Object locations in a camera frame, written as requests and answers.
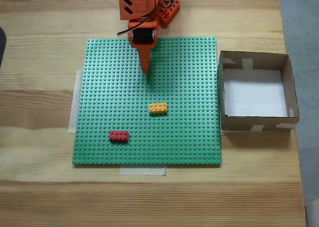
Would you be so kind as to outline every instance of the white paper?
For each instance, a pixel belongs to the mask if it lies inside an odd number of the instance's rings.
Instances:
[[[279,70],[224,69],[228,116],[287,117]]]

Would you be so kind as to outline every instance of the cardboard box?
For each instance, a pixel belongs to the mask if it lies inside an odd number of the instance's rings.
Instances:
[[[221,51],[218,87],[223,131],[290,131],[299,121],[286,54]]]

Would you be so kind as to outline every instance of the gray floor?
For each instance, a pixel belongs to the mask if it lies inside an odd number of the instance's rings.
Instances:
[[[298,147],[305,204],[319,198],[319,1],[280,0],[295,76]]]

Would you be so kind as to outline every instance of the red lego brick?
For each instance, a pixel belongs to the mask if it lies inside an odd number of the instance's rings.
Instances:
[[[128,131],[110,131],[110,141],[129,141],[129,132]]]

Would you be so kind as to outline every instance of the wood grain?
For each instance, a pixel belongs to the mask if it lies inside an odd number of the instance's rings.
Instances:
[[[305,226],[295,131],[223,135],[220,168],[72,166],[75,74],[86,39],[127,27],[118,0],[0,0],[0,26],[0,226]],[[181,0],[159,35],[285,53],[278,0]]]
[[[298,227],[304,225],[298,189],[292,183],[4,182],[0,218],[7,226]]]

